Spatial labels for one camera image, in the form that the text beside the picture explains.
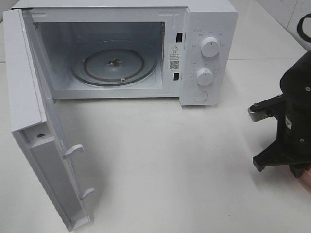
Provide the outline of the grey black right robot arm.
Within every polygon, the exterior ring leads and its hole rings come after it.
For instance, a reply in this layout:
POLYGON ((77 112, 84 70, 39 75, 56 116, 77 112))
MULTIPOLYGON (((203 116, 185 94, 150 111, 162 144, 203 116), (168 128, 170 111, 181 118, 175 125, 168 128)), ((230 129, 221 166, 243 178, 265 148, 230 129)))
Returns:
POLYGON ((253 122, 274 117, 276 140, 253 157, 261 172, 288 165, 299 178, 311 167, 311 53, 306 52, 280 79, 282 93, 248 108, 253 122))

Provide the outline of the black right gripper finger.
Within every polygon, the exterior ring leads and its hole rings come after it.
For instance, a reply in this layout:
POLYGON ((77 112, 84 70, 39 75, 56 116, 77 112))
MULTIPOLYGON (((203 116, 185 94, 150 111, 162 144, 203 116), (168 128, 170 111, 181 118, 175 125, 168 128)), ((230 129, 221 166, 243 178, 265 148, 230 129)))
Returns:
POLYGON ((289 169, 295 178, 300 178, 305 171, 310 169, 310 164, 289 165, 289 169))
POLYGON ((287 165, 289 163, 283 146, 274 141, 264 151, 253 157, 253 164, 258 172, 262 172, 268 166, 287 165))

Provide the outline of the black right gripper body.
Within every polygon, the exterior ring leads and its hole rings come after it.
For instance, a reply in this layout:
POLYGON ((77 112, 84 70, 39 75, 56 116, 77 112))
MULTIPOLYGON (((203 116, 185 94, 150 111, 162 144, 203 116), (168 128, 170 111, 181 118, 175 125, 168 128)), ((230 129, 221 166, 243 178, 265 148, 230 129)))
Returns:
POLYGON ((275 165, 293 165, 311 161, 311 111, 274 97, 280 155, 275 165))

